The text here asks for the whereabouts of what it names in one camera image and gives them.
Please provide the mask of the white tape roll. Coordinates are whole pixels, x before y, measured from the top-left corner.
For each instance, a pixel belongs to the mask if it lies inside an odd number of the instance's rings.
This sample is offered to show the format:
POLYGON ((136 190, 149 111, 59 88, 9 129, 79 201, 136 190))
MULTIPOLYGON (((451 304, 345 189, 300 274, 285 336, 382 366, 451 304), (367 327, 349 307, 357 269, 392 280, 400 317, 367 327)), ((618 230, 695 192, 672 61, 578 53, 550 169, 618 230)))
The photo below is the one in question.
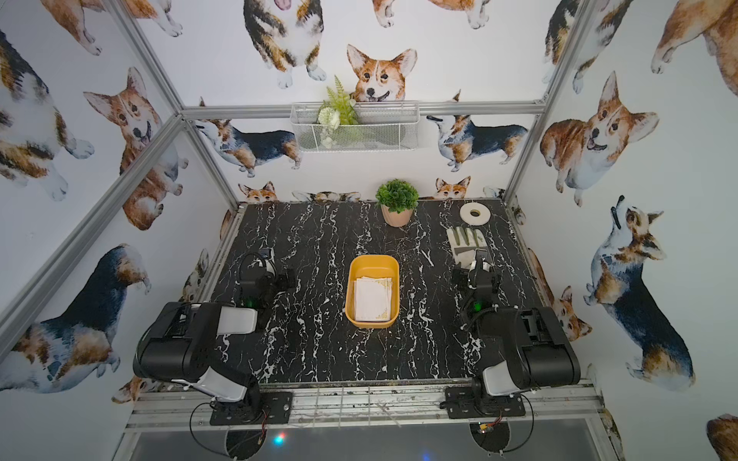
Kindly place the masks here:
POLYGON ((491 218, 491 211, 482 203, 465 203, 459 211, 460 219, 469 226, 483 226, 491 218))

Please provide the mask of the stack of stationery paper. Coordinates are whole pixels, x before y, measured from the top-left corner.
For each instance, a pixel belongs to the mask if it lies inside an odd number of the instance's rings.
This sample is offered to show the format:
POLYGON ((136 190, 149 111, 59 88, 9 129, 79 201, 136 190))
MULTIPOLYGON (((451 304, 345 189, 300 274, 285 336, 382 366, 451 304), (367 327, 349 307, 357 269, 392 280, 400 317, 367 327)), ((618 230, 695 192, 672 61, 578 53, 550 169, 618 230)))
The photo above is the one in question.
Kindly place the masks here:
POLYGON ((355 281, 355 319, 387 322, 391 317, 392 279, 362 277, 355 281))

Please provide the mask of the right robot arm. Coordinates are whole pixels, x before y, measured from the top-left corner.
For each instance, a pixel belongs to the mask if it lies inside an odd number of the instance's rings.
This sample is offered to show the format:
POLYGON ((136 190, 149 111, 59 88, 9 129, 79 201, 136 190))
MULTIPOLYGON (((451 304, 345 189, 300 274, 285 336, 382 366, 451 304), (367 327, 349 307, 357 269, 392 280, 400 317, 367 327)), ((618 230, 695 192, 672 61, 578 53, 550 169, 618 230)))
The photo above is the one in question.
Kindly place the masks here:
POLYGON ((478 250, 466 272, 461 309, 465 330, 492 339, 501 361, 473 380, 479 399, 511 396, 549 387, 574 385, 582 371, 578 357, 551 307, 501 305, 500 276, 486 252, 478 250))

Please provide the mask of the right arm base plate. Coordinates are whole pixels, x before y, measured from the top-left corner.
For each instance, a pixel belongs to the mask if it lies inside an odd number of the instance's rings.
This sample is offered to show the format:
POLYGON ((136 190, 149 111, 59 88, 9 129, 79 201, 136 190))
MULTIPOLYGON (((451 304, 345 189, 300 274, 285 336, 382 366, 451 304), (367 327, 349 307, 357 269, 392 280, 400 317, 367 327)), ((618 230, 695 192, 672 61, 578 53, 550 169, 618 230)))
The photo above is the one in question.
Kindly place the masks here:
POLYGON ((447 387, 439 405, 452 420, 524 417, 526 405, 520 395, 490 396, 471 386, 447 387))

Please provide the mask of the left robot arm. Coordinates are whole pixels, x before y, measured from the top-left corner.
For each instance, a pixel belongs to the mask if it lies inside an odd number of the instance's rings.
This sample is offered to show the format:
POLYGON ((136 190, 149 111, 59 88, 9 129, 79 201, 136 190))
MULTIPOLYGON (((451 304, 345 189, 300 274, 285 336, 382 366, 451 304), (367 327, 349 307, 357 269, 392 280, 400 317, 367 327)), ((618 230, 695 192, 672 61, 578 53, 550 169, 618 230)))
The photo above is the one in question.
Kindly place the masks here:
POLYGON ((238 281, 238 302, 167 303, 136 347, 134 373, 192 387, 209 396, 212 426, 285 424, 293 394, 259 390, 255 375, 229 365, 216 351, 226 335, 264 331, 277 294, 296 286, 294 271, 252 268, 238 281))

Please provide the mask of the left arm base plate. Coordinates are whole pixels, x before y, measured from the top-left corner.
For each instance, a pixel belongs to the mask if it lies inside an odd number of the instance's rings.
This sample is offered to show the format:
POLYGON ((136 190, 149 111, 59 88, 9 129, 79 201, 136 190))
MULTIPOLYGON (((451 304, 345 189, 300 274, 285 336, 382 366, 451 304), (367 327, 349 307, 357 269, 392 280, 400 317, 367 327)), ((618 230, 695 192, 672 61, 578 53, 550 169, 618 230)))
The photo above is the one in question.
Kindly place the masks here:
POLYGON ((215 401, 211 408, 211 426, 282 425, 290 418, 294 394, 267 392, 257 398, 246 396, 237 403, 215 401))

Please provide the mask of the artificial fern with flower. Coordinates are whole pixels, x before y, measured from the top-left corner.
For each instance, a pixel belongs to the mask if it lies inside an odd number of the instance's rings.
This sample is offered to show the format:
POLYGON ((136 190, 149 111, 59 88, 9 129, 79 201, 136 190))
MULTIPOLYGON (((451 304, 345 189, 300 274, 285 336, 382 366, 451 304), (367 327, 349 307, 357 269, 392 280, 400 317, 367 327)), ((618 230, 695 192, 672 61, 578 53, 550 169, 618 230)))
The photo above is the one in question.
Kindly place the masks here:
POLYGON ((333 88, 328 86, 327 93, 328 99, 323 102, 317 115, 320 146, 326 149, 348 147, 359 139, 356 101, 338 77, 334 78, 333 88))

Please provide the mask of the potted green plant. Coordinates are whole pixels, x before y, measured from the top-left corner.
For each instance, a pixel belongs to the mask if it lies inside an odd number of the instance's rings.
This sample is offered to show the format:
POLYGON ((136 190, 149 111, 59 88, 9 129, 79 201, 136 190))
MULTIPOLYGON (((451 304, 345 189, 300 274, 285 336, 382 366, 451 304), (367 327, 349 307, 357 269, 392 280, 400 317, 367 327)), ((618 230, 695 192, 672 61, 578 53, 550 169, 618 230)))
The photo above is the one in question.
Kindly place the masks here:
POLYGON ((376 199, 386 223, 394 228, 402 228, 409 224, 417 208, 419 193, 409 182, 393 179, 379 187, 376 199))

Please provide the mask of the yellow plastic storage box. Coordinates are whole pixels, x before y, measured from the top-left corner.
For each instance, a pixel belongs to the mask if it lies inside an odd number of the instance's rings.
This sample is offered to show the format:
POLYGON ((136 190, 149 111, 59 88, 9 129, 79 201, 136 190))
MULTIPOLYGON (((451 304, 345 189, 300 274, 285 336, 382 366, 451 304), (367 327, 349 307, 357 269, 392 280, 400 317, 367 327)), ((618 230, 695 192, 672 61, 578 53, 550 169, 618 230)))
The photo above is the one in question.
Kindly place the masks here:
POLYGON ((389 328, 399 316, 399 263, 390 255, 360 255, 350 266, 345 314, 357 328, 389 328))

